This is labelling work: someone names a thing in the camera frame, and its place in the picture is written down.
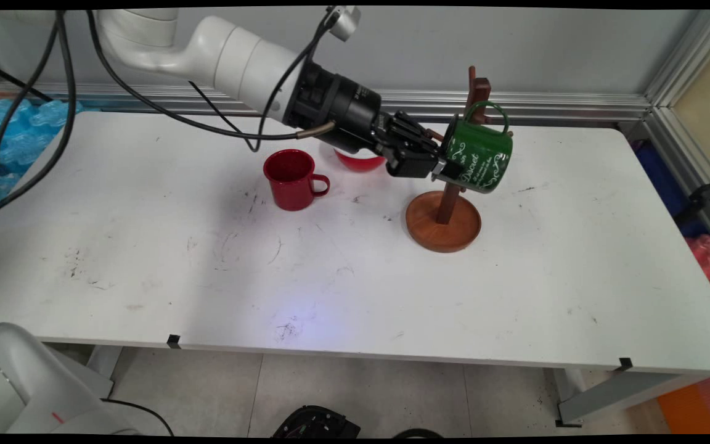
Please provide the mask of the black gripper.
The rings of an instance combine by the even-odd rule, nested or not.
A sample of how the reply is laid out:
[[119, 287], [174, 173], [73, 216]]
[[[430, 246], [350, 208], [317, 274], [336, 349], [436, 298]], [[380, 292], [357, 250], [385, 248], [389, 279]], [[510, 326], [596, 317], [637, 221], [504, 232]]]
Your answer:
[[[290, 96], [284, 124], [311, 130], [332, 121], [333, 129], [316, 137], [348, 154], [357, 154], [362, 149], [374, 154], [378, 142], [372, 135], [372, 127], [381, 107], [379, 93], [308, 62]], [[386, 150], [386, 169], [392, 177], [425, 179], [431, 175], [447, 181], [461, 174], [461, 166], [442, 154], [432, 131], [408, 113], [398, 110], [388, 117], [387, 136], [395, 146], [408, 149]]]

